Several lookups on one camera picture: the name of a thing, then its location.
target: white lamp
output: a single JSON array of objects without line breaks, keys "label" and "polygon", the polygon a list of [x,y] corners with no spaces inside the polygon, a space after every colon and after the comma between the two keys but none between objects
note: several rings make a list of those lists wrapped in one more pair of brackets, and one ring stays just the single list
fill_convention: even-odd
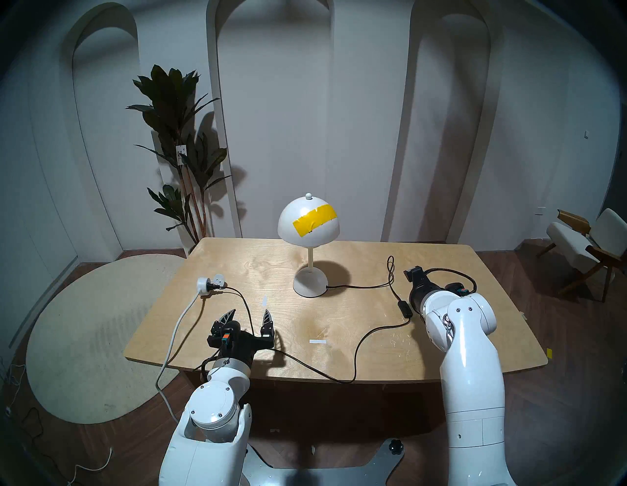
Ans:
[{"label": "white lamp", "polygon": [[294,276],[297,294],[318,297],[327,291],[327,276],[314,267],[314,248],[330,243],[339,234],[337,214],[326,201],[307,193],[285,206],[278,219],[278,235],[283,241],[306,247],[309,253],[309,265]]}]

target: plant stem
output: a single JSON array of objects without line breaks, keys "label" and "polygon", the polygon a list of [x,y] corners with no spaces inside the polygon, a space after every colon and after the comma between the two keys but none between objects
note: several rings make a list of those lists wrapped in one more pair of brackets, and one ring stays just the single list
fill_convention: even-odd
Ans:
[{"label": "plant stem", "polygon": [[189,168],[187,166],[185,166],[185,172],[187,172],[187,178],[189,179],[189,187],[190,187],[189,192],[192,194],[192,202],[194,203],[194,210],[196,212],[196,217],[198,218],[198,224],[200,225],[200,234],[204,238],[206,235],[204,232],[203,221],[200,217],[200,211],[198,211],[198,202],[196,202],[196,192],[194,190],[194,183],[192,182],[192,177],[189,175]]},{"label": "plant stem", "polygon": [[[181,178],[181,189],[183,190],[183,201],[185,201],[185,198],[187,197],[187,187],[185,187],[185,177],[183,177],[183,171],[182,169],[179,167],[179,177]],[[196,233],[196,225],[194,224],[194,218],[192,217],[192,229],[194,230],[194,235],[196,236],[196,239],[194,239],[194,236],[189,232],[189,228],[187,227],[187,223],[185,224],[185,227],[187,228],[187,232],[189,233],[189,236],[192,237],[192,240],[194,240],[196,243],[198,243],[200,240],[198,238],[198,233]]]},{"label": "plant stem", "polygon": [[204,189],[200,190],[200,203],[203,206],[203,236],[207,236],[207,209],[204,207]]},{"label": "plant stem", "polygon": [[189,231],[189,226],[187,225],[187,223],[183,223],[183,225],[185,226],[185,229],[187,230],[187,233],[188,233],[189,237],[192,239],[194,244],[197,245],[198,244],[198,236],[194,238],[194,235],[192,235],[192,232]]}]

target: lamp base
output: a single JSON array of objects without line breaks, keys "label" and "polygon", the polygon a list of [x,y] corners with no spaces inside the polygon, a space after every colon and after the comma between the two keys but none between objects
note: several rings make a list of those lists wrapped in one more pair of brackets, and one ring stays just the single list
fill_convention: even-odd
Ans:
[{"label": "lamp base", "polygon": [[328,284],[327,276],[319,268],[305,267],[294,275],[294,292],[303,297],[322,295]]}]

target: white label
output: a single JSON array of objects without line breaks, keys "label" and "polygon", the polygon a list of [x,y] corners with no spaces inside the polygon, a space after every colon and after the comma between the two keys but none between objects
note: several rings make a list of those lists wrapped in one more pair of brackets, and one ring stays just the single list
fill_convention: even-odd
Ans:
[{"label": "white label", "polygon": [[176,146],[176,163],[180,166],[183,165],[183,158],[181,157],[181,154],[183,154],[184,156],[187,155],[187,145]]}]

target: lamp shade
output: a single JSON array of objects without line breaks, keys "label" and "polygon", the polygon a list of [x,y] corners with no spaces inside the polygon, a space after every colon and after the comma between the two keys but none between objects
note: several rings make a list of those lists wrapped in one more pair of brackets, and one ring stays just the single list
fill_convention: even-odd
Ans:
[{"label": "lamp shade", "polygon": [[297,246],[326,245],[339,234],[340,223],[333,207],[310,193],[285,206],[278,219],[279,237]]}]

